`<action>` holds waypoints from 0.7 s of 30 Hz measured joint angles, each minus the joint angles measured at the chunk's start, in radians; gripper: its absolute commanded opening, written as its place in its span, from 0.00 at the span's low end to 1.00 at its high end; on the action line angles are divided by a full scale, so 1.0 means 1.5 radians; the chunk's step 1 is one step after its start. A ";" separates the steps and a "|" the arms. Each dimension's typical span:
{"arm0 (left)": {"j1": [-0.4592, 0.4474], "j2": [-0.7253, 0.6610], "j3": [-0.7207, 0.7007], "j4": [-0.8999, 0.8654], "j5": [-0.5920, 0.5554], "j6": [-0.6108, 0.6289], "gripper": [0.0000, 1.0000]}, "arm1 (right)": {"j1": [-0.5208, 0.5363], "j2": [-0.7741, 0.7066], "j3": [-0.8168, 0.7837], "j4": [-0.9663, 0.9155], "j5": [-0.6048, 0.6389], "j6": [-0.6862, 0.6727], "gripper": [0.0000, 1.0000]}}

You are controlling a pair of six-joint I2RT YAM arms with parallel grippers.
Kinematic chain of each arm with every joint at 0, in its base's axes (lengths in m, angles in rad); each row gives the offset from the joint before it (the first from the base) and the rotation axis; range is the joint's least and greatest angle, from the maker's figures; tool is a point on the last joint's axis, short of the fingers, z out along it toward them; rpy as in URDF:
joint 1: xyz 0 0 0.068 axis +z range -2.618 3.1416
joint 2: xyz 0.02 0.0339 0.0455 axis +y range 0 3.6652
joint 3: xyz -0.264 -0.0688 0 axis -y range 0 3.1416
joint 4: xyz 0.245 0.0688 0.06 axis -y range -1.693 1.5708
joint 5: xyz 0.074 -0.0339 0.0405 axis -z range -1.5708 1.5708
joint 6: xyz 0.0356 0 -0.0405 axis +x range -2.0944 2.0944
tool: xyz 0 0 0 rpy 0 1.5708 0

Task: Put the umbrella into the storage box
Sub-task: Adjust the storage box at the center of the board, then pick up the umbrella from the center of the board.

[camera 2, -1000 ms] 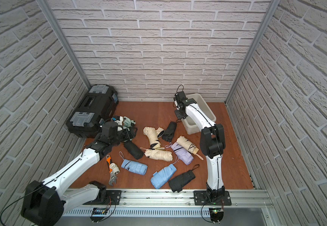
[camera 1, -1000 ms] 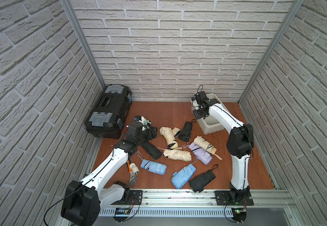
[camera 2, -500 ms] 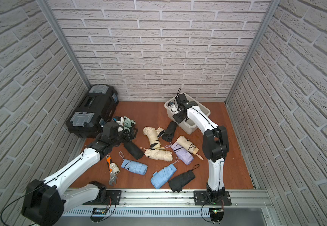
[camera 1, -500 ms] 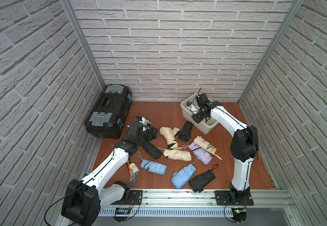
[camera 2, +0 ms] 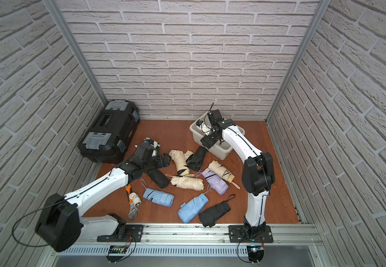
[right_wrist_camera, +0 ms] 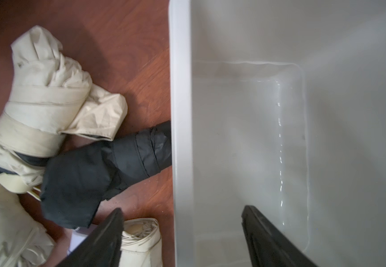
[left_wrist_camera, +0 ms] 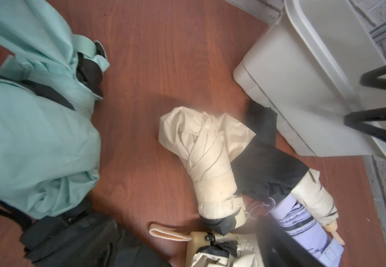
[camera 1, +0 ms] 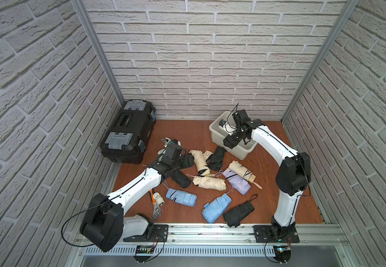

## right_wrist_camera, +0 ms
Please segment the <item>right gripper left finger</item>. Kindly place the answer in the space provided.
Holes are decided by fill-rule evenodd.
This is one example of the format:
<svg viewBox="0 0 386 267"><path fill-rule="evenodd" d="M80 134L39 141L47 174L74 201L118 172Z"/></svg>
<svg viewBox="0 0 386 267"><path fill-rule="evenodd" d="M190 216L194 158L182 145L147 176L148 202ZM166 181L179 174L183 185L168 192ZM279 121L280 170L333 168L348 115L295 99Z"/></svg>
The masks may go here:
<svg viewBox="0 0 386 267"><path fill-rule="evenodd" d="M116 208L59 267L117 267L121 257L124 217Z"/></svg>

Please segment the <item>white plastic storage box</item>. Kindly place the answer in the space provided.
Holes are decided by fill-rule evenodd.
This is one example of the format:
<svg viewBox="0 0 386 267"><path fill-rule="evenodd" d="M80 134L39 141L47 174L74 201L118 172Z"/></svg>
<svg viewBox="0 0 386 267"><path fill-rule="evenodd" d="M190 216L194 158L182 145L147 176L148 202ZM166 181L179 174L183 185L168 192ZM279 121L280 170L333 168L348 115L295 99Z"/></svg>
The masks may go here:
<svg viewBox="0 0 386 267"><path fill-rule="evenodd" d="M386 267L386 1L171 1L178 267Z"/></svg>

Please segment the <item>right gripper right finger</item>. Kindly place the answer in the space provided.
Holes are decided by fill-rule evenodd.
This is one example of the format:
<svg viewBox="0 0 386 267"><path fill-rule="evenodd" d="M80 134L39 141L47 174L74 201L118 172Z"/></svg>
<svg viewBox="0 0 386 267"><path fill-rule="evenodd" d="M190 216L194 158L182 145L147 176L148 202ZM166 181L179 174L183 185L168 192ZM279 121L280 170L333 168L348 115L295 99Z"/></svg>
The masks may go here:
<svg viewBox="0 0 386 267"><path fill-rule="evenodd" d="M253 267L316 267L255 206L244 207L242 226Z"/></svg>

